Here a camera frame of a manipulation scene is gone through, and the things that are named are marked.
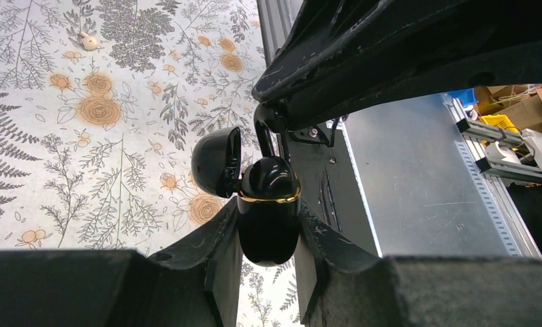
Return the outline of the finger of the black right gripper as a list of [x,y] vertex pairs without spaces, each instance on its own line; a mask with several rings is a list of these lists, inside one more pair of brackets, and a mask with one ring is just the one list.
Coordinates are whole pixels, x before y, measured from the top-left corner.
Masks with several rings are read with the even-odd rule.
[[287,128],[303,129],[371,106],[422,95],[537,82],[542,82],[542,40],[405,72],[365,63],[295,92],[286,103]]
[[374,64],[434,18],[433,1],[303,1],[285,43],[253,88],[259,102]]

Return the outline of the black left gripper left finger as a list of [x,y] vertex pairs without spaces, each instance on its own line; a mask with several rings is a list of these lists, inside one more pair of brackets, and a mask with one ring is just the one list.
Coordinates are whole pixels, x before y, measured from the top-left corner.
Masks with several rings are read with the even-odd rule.
[[134,250],[0,251],[0,326],[234,326],[237,203],[149,257]]

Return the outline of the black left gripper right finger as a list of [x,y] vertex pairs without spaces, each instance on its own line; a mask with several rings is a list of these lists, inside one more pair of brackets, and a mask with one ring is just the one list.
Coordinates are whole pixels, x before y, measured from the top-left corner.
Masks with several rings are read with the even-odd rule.
[[302,203],[295,252],[305,326],[542,326],[542,261],[391,255],[352,243]]

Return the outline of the black earbud charging case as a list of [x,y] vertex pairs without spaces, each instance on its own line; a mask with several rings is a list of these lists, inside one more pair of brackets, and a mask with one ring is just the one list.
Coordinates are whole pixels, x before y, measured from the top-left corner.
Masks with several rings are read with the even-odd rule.
[[290,164],[273,154],[241,170],[239,127],[202,137],[191,157],[196,185],[220,198],[235,197],[240,245],[245,257],[259,266],[278,266],[296,250],[301,185]]

